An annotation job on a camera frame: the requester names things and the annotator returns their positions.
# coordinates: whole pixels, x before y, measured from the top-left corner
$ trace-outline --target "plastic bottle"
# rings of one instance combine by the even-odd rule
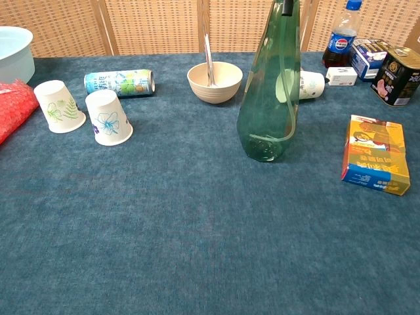
[[[326,68],[348,65],[349,53],[360,27],[362,0],[348,0],[346,10],[333,23],[328,47],[322,56]]]
[[[236,124],[246,154],[278,159],[296,131],[301,53],[299,0],[274,0]]]

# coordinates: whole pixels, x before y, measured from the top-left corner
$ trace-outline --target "paper cup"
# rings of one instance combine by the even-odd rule
[[[47,81],[38,85],[33,92],[52,132],[68,133],[86,121],[86,115],[79,110],[64,82]]]
[[[325,85],[325,79],[321,73],[301,71],[299,99],[304,100],[321,96]]]
[[[94,139],[103,146],[115,146],[128,140],[133,127],[116,93],[100,90],[89,94],[86,105],[91,117]]]

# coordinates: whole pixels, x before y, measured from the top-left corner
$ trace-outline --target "yellow box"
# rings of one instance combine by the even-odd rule
[[[402,125],[352,115],[341,179],[402,196],[410,187]]]

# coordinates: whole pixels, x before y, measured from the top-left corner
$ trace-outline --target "blue and white box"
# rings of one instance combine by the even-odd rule
[[[352,67],[362,81],[375,79],[391,46],[382,39],[357,38],[350,50]]]

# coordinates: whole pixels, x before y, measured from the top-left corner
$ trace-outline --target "plastic tub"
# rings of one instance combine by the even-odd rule
[[[30,49],[32,32],[25,28],[0,26],[0,82],[19,79],[27,83],[35,72]]]

